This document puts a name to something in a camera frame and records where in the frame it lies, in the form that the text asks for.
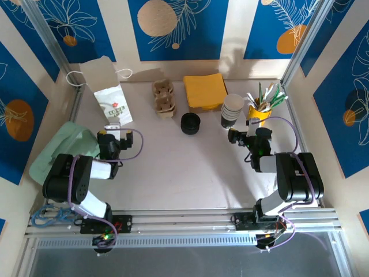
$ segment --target glass panel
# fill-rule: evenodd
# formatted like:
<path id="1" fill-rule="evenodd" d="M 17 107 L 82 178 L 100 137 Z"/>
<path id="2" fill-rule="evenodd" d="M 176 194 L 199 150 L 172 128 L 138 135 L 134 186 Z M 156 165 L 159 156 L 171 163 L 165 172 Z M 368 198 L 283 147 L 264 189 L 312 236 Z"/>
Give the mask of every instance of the glass panel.
<path id="1" fill-rule="evenodd" d="M 38 250 L 31 276 L 340 276 L 327 233 L 297 233 L 281 248 L 116 248 Z"/>

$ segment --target black cup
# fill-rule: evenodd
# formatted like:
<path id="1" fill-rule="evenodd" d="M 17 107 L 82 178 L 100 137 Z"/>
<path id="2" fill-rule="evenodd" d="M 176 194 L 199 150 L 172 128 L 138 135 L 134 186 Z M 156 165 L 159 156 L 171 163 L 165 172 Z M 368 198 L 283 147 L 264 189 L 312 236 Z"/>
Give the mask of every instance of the black cup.
<path id="1" fill-rule="evenodd" d="M 228 128 L 232 127 L 236 123 L 236 121 L 237 121 L 237 118 L 235 120 L 227 120 L 223 117 L 223 115 L 221 115 L 220 123 L 221 123 L 223 128 L 228 129 Z"/>
<path id="2" fill-rule="evenodd" d="M 197 114 L 187 113 L 180 119 L 180 128 L 185 134 L 196 134 L 200 128 L 200 117 Z"/>

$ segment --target blue cable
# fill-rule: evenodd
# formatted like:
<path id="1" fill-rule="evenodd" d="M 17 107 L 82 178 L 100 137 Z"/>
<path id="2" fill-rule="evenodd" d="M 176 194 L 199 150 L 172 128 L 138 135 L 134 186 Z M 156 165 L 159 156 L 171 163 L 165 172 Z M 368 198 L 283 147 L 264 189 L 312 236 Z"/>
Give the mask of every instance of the blue cable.
<path id="1" fill-rule="evenodd" d="M 46 209 L 48 208 L 53 208 L 53 209 L 58 210 L 58 214 L 52 219 L 42 216 L 42 213 L 46 211 Z M 77 214 L 74 211 L 72 211 L 70 208 L 58 208 L 52 204 L 49 204 L 49 205 L 42 206 L 41 209 L 35 212 L 31 217 L 31 222 L 32 222 L 33 227 L 45 228 L 45 227 L 55 224 L 56 222 L 74 222 L 76 217 L 77 217 Z M 46 222 L 43 224 L 37 224 L 36 219 L 46 221 Z"/>

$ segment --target metal frame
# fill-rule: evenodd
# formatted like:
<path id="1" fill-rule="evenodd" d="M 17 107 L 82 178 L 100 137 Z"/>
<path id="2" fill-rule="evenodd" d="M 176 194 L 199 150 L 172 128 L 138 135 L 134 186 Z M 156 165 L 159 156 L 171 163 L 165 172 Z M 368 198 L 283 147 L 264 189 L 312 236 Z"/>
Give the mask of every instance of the metal frame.
<path id="1" fill-rule="evenodd" d="M 291 61 L 281 79 L 287 92 L 294 73 L 315 38 L 326 14 L 334 0 L 321 0 L 314 13 L 302 41 L 299 43 Z M 22 7 L 37 30 L 44 44 L 64 73 L 71 71 L 55 36 L 33 0 L 21 0 Z M 74 76 L 73 83 L 78 84 Z M 81 92 L 77 89 L 70 120 L 75 121 L 80 106 Z M 300 130 L 298 119 L 290 102 L 287 102 L 293 124 L 298 129 L 300 147 L 306 151 L 306 145 Z M 231 215 L 236 212 L 250 212 L 251 209 L 212 209 L 212 210 L 173 210 L 173 211 L 114 211 L 114 214 L 133 216 L 131 234 L 120 234 L 118 247 L 174 247 L 174 246 L 211 246 L 211 245 L 252 245 L 258 231 L 236 231 Z M 294 223 L 297 232 L 328 232 L 330 242 L 342 276 L 357 276 L 355 266 L 347 248 L 338 216 L 332 208 L 299 208 L 285 212 Z M 12 276 L 26 277 L 32 270 L 37 249 L 45 247 L 91 248 L 89 242 L 93 235 L 79 234 L 79 227 L 68 224 L 56 224 L 46 229 L 37 229 L 29 223 L 21 246 L 19 257 Z"/>
<path id="2" fill-rule="evenodd" d="M 325 20 L 326 15 L 328 14 L 332 4 L 335 0 L 320 0 L 317 9 L 315 10 L 312 18 L 298 44 L 292 58 L 284 72 L 281 83 L 285 87 L 291 82 L 293 75 L 296 70 L 299 68 L 302 59 L 304 58 L 307 50 L 309 49 L 312 41 L 314 40 L 317 32 L 319 31 L 322 23 Z"/>
<path id="3" fill-rule="evenodd" d="M 133 216 L 131 234 L 120 234 L 117 247 L 254 245 L 255 235 L 265 232 L 236 231 L 231 222 L 232 214 L 250 211 L 251 209 L 115 211 L 115 214 Z M 285 214 L 294 223 L 297 232 L 328 232 L 342 276 L 357 276 L 342 240 L 342 228 L 334 209 L 298 208 Z M 77 226 L 65 223 L 38 229 L 29 222 L 13 276 L 29 276 L 37 249 L 91 248 L 92 237 L 93 235 L 79 234 Z"/>

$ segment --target orange circle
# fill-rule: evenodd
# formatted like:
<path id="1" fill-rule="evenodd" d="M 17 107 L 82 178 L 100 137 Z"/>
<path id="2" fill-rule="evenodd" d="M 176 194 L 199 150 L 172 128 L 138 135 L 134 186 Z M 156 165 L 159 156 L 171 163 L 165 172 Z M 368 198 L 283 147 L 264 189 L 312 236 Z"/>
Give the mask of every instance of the orange circle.
<path id="1" fill-rule="evenodd" d="M 138 11 L 137 20 L 141 30 L 148 36 L 165 36 L 178 23 L 174 9 L 163 0 L 147 1 Z"/>
<path id="2" fill-rule="evenodd" d="M 261 4 L 263 4 L 264 6 L 266 5 L 270 5 L 274 0 L 261 0 Z"/>
<path id="3" fill-rule="evenodd" d="M 13 100 L 5 108 L 6 130 L 17 141 L 27 141 L 32 135 L 35 119 L 26 101 Z"/>
<path id="4" fill-rule="evenodd" d="M 344 113 L 344 124 L 352 126 L 355 123 L 355 113 L 352 110 L 347 110 Z"/>
<path id="5" fill-rule="evenodd" d="M 292 54 L 295 52 L 305 29 L 306 25 L 298 25 L 284 32 L 278 39 L 277 51 L 281 54 Z"/>
<path id="6" fill-rule="evenodd" d="M 172 48 L 173 48 L 174 50 L 179 49 L 179 44 L 178 44 L 178 43 L 173 43 L 173 44 L 172 44 Z"/>
<path id="7" fill-rule="evenodd" d="M 70 46 L 70 47 L 74 47 L 77 45 L 78 41 L 74 36 L 70 36 L 70 35 L 66 35 L 63 38 L 63 41 L 66 45 Z"/>

